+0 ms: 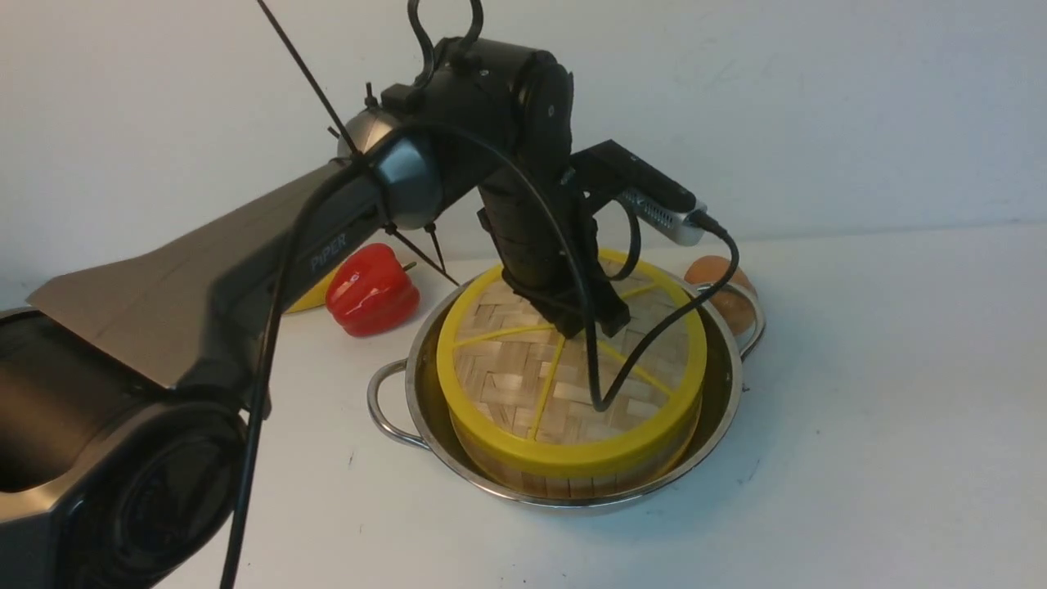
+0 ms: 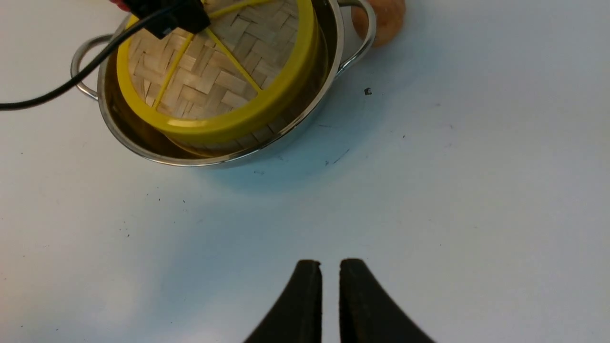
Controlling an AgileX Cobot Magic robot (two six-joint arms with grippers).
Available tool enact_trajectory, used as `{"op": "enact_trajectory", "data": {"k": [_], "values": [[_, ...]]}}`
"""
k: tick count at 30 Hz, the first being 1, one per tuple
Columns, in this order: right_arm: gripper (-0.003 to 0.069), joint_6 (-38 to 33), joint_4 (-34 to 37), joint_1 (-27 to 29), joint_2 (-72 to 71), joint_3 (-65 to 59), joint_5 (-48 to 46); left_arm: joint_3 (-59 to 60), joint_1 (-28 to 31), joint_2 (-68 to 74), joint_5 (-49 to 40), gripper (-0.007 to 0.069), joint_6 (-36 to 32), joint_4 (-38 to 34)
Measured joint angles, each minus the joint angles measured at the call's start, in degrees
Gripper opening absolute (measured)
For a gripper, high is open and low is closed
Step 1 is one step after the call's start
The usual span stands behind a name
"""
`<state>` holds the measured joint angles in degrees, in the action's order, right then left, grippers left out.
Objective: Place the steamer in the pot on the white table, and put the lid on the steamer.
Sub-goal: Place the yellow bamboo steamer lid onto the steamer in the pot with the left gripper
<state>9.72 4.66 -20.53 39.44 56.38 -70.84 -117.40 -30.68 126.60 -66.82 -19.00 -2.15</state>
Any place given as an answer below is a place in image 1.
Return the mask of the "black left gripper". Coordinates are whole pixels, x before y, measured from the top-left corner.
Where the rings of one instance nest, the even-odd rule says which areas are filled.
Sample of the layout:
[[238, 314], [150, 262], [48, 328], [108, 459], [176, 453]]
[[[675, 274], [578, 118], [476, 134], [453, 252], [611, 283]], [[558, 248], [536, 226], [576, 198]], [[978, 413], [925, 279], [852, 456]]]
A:
[[[610, 284], [599, 260], [597, 223], [575, 179], [539, 182], [564, 237], [581, 259], [591, 288], [595, 323], [608, 337], [631, 321], [631, 310]], [[583, 331], [578, 287], [569, 259], [545, 213], [519, 175], [496, 171], [478, 186], [483, 228], [502, 258], [502, 276], [566, 338]]]

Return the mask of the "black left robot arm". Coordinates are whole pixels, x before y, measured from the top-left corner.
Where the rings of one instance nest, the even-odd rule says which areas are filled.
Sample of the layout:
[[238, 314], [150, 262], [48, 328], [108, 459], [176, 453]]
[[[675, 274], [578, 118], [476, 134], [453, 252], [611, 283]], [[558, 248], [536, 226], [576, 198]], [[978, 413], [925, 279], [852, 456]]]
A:
[[139, 258], [66, 273], [30, 304], [94, 349], [172, 390], [204, 385], [250, 410], [221, 587], [238, 577], [281, 314], [378, 231], [435, 223], [478, 190], [502, 271], [561, 335], [629, 320], [597, 254], [586, 194], [571, 168], [573, 75], [545, 50], [467, 33], [435, 43], [407, 15], [422, 56], [351, 119], [337, 115], [276, 16], [259, 4], [335, 124], [336, 156]]

